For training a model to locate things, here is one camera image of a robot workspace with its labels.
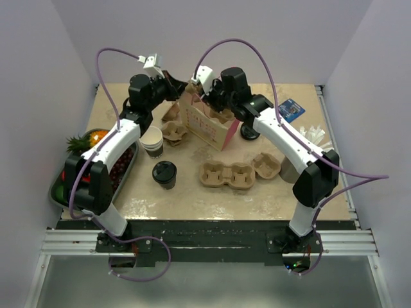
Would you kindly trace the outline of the single cardboard cup carrier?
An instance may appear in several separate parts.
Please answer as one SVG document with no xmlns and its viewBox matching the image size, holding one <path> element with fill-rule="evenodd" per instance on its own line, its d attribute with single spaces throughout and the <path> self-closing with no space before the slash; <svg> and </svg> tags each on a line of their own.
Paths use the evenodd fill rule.
<svg viewBox="0 0 411 308">
<path fill-rule="evenodd" d="M 179 104 L 175 101 L 171 104 L 169 109 L 167 109 L 161 121 L 162 122 L 174 121 L 178 117 L 179 112 L 180 112 Z"/>
</svg>

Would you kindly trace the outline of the pink beige paper bag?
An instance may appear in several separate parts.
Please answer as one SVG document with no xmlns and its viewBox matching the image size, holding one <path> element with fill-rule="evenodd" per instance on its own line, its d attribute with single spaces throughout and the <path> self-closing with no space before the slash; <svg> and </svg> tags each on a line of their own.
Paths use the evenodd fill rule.
<svg viewBox="0 0 411 308">
<path fill-rule="evenodd" d="M 201 86 L 189 82 L 179 99 L 180 118 L 182 123 L 197 137 L 222 151 L 236 133 L 239 121 L 221 124 L 209 117 L 210 107 L 200 97 Z"/>
</svg>

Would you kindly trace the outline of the black coffee cup lid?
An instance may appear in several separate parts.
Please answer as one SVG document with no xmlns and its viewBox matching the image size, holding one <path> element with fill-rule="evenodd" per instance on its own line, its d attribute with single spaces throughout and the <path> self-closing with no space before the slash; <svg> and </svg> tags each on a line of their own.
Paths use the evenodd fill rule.
<svg viewBox="0 0 411 308">
<path fill-rule="evenodd" d="M 152 169 L 152 177 L 158 184 L 168 184 L 176 179 L 177 167 L 170 161 L 160 161 Z"/>
</svg>

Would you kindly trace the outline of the dark paper coffee cup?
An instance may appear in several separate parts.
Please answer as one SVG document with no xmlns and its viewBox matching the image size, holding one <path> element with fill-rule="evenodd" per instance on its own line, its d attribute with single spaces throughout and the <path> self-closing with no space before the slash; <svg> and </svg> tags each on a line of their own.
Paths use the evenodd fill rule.
<svg viewBox="0 0 411 308">
<path fill-rule="evenodd" d="M 157 175 L 153 178 L 163 189 L 169 190 L 174 188 L 176 183 L 176 176 L 175 175 Z"/>
</svg>

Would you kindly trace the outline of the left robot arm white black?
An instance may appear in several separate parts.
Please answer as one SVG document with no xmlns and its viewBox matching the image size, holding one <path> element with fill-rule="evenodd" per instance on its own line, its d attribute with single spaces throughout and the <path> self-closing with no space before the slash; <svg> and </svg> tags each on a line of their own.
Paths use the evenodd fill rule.
<svg viewBox="0 0 411 308">
<path fill-rule="evenodd" d="M 110 243 L 119 252 L 132 247 L 133 236 L 125 231 L 128 222 L 113 204 L 110 170 L 146 133 L 153 121 L 153 110 L 163 101 L 178 100 L 186 86 L 187 82 L 173 78 L 168 71 L 157 77 L 131 77 L 119 123 L 90 150 L 71 154 L 65 161 L 64 194 L 69 210 L 78 209 L 82 218 L 98 222 L 112 234 Z"/>
</svg>

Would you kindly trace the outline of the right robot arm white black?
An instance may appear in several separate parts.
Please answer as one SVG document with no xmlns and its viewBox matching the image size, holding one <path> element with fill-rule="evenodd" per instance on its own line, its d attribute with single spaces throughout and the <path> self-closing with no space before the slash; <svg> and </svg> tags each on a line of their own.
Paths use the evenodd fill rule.
<svg viewBox="0 0 411 308">
<path fill-rule="evenodd" d="M 193 81 L 202 86 L 202 99 L 216 112 L 229 109 L 235 118 L 267 138 L 290 161 L 299 177 L 292 191 L 297 200 L 286 245 L 301 252 L 309 244 L 308 234 L 319 203 L 338 185 L 340 158 L 334 150 L 324 151 L 303 137 L 277 115 L 272 102 L 253 94 L 245 72 L 231 67 L 217 78 L 213 70 L 201 66 Z"/>
</svg>

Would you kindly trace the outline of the blue razor package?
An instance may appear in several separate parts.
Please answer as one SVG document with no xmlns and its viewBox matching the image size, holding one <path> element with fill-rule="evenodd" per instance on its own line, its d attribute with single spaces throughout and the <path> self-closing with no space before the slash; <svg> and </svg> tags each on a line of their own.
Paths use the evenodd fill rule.
<svg viewBox="0 0 411 308">
<path fill-rule="evenodd" d="M 287 123 L 291 123 L 299 116 L 303 115 L 305 109 L 293 99 L 289 98 L 279 105 L 279 113 Z"/>
</svg>

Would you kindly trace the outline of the grey straw holder cup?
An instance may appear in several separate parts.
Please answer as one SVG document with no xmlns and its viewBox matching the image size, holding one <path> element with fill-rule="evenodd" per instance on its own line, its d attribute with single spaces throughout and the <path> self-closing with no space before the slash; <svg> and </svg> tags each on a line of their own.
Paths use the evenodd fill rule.
<svg viewBox="0 0 411 308">
<path fill-rule="evenodd" d="M 281 170 L 279 176 L 281 179 L 289 184 L 294 184 L 300 177 L 303 169 L 296 168 L 292 162 L 285 157 L 281 162 Z"/>
</svg>

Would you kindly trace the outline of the dark red grapes bunch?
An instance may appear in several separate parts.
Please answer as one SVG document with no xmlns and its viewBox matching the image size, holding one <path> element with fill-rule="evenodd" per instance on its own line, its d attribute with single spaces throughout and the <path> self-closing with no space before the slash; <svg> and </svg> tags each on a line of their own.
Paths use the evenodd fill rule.
<svg viewBox="0 0 411 308">
<path fill-rule="evenodd" d="M 118 189 L 121 179 L 124 177 L 125 171 L 128 169 L 133 156 L 134 152 L 132 148 L 128 148 L 120 156 L 120 158 L 116 161 L 116 163 L 110 170 L 109 176 L 111 180 L 111 186 L 114 192 Z"/>
</svg>

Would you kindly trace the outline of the toy pineapple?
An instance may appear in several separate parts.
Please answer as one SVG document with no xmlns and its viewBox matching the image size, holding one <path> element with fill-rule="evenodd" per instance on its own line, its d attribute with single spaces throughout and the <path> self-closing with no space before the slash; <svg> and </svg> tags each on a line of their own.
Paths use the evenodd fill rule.
<svg viewBox="0 0 411 308">
<path fill-rule="evenodd" d="M 66 140 L 66 151 L 78 155 L 82 154 L 97 145 L 108 132 L 108 130 L 93 130 L 84 136 L 70 137 Z"/>
</svg>

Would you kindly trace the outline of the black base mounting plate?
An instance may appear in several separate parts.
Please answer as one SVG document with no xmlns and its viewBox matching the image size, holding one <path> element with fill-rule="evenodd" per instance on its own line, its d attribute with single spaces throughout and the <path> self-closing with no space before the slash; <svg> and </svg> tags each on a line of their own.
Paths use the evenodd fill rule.
<svg viewBox="0 0 411 308">
<path fill-rule="evenodd" d="M 317 234 L 295 244 L 287 221 L 134 220 L 117 242 L 92 221 L 60 221 L 57 230 L 74 246 L 107 255 L 115 264 L 153 267 L 158 262 L 260 263 L 282 266 L 319 253 L 327 236 L 339 242 L 355 231 L 352 221 L 319 221 Z"/>
</svg>

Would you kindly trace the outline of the dark green fruit tray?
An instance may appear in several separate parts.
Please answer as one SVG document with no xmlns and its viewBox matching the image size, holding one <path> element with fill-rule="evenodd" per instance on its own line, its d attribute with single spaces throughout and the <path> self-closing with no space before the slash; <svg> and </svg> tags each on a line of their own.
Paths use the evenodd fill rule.
<svg viewBox="0 0 411 308">
<path fill-rule="evenodd" d="M 97 143 L 101 141 L 102 138 L 108 134 L 108 132 L 109 131 L 106 129 L 98 128 L 89 130 L 83 136 L 78 135 L 76 137 L 67 138 L 66 152 L 68 154 L 82 154 L 97 145 Z M 114 200 L 121 191 L 122 186 L 125 183 L 132 166 L 134 165 L 138 151 L 138 144 L 133 143 L 120 156 L 109 172 L 110 182 L 114 193 Z M 64 166 L 62 166 L 60 171 L 57 173 L 54 182 L 49 188 L 49 199 L 51 203 L 60 207 L 68 207 L 68 199 L 64 196 L 65 178 Z"/>
</svg>

